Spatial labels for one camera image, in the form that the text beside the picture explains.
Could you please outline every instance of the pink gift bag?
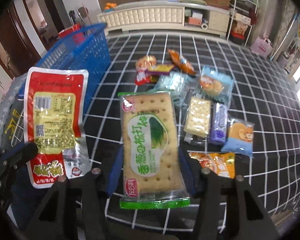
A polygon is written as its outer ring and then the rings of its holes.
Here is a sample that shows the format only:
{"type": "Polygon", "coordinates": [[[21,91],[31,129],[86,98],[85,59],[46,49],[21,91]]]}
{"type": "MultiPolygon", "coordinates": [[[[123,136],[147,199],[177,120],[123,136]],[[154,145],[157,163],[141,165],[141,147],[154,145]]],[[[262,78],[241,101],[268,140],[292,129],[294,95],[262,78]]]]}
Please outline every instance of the pink gift bag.
{"type": "Polygon", "coordinates": [[[266,42],[265,39],[257,37],[254,43],[250,47],[253,53],[259,54],[262,57],[268,57],[270,52],[272,51],[272,47],[269,43],[266,42]]]}

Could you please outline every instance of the green package edge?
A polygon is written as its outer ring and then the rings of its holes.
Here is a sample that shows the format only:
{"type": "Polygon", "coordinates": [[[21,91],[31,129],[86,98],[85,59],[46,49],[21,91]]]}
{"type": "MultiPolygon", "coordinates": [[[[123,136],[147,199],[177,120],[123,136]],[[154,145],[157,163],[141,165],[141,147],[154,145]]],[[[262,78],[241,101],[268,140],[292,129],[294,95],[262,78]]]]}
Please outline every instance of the green package edge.
{"type": "Polygon", "coordinates": [[[122,209],[167,209],[167,208],[182,208],[190,205],[190,198],[177,200],[157,200],[146,202],[126,202],[120,201],[122,209]]]}

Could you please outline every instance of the brown circle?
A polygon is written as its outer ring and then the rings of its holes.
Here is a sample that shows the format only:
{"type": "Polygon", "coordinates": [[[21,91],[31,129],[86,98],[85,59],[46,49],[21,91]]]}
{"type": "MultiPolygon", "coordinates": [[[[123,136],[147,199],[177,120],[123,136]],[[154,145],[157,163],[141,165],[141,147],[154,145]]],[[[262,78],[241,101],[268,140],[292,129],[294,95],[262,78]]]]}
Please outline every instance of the brown circle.
{"type": "Polygon", "coordinates": [[[88,16],[87,13],[89,14],[88,9],[87,9],[87,8],[84,9],[84,7],[80,7],[80,8],[78,9],[78,11],[80,12],[82,18],[87,17],[87,16],[88,16]]]}

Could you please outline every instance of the table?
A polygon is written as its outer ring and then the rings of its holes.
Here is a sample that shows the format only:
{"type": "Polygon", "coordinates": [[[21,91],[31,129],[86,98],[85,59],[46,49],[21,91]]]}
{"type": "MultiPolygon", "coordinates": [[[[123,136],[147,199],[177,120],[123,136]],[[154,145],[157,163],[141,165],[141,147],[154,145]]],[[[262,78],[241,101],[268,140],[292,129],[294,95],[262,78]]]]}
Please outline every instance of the table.
{"type": "MultiPolygon", "coordinates": [[[[244,47],[228,45],[221,40],[192,35],[131,34],[108,40],[112,63],[99,85],[93,103],[84,116],[89,157],[93,167],[114,154],[122,144],[119,92],[147,91],[153,85],[134,84],[135,62],[154,55],[159,63],[170,63],[167,49],[175,49],[199,72],[204,64],[232,76],[236,82],[229,115],[255,124],[253,159],[236,155],[236,174],[249,181],[270,215],[300,207],[300,104],[295,91],[278,65],[252,54],[244,47]]],[[[175,109],[178,131],[186,110],[175,109]]],[[[15,137],[20,132],[18,123],[15,137]]],[[[216,152],[220,148],[206,144],[198,148],[180,141],[184,151],[216,152]]],[[[186,239],[194,226],[198,200],[185,208],[168,210],[121,210],[122,177],[116,193],[107,201],[109,220],[128,227],[161,234],[175,234],[186,239]]],[[[225,199],[222,199],[219,230],[225,228],[225,199]]]]}

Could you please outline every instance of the cracker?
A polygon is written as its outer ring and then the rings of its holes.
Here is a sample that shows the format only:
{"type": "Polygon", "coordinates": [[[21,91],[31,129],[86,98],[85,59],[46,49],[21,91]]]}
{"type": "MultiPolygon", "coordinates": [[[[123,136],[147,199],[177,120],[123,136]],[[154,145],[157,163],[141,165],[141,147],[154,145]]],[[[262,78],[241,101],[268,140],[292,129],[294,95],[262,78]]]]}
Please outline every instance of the cracker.
{"type": "Polygon", "coordinates": [[[175,115],[169,93],[141,94],[124,96],[133,104],[130,111],[122,111],[122,137],[124,147],[123,174],[125,180],[136,179],[138,193],[148,194],[183,189],[183,180],[178,162],[178,137],[175,115]],[[128,135],[128,122],[142,113],[154,113],[165,125],[168,144],[160,158],[160,169],[151,177],[141,176],[131,168],[131,139],[128,135]]]}
{"type": "Polygon", "coordinates": [[[205,138],[209,133],[211,102],[192,97],[184,131],[205,138]]]}

